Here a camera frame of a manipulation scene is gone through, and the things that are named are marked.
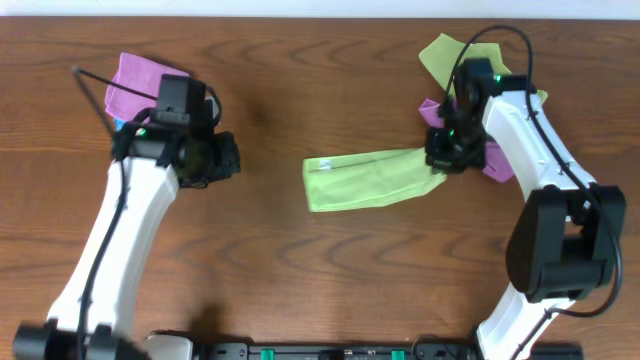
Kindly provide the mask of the light green cloth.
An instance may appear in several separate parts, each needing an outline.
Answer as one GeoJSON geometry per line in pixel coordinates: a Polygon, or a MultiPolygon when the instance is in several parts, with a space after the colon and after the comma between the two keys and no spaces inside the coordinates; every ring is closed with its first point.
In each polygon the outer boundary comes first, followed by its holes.
{"type": "Polygon", "coordinates": [[[417,149],[309,158],[303,181],[312,212],[384,207],[423,196],[447,180],[417,149]]]}

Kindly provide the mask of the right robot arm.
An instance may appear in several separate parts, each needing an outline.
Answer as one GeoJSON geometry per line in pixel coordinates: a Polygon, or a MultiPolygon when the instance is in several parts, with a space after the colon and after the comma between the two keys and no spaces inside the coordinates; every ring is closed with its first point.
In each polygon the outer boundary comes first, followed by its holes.
{"type": "Polygon", "coordinates": [[[444,125],[427,133],[427,165],[443,173],[483,168],[493,141],[525,200],[505,255],[509,285],[475,329],[468,353],[528,359],[555,317],[620,279],[626,201],[618,187],[598,185],[575,161],[526,76],[497,74],[488,59],[469,58],[452,80],[455,94],[438,110],[444,125]]]}

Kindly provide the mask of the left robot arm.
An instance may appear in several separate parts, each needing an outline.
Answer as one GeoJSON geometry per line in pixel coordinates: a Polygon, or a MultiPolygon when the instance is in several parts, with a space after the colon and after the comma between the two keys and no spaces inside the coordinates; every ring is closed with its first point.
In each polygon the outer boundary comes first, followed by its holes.
{"type": "Polygon", "coordinates": [[[240,170],[234,136],[217,132],[222,105],[214,89],[163,75],[154,106],[121,128],[109,126],[112,162],[86,246],[41,326],[23,324],[17,359],[194,359],[185,335],[131,339],[135,302],[158,227],[179,190],[203,189],[240,170]]]}

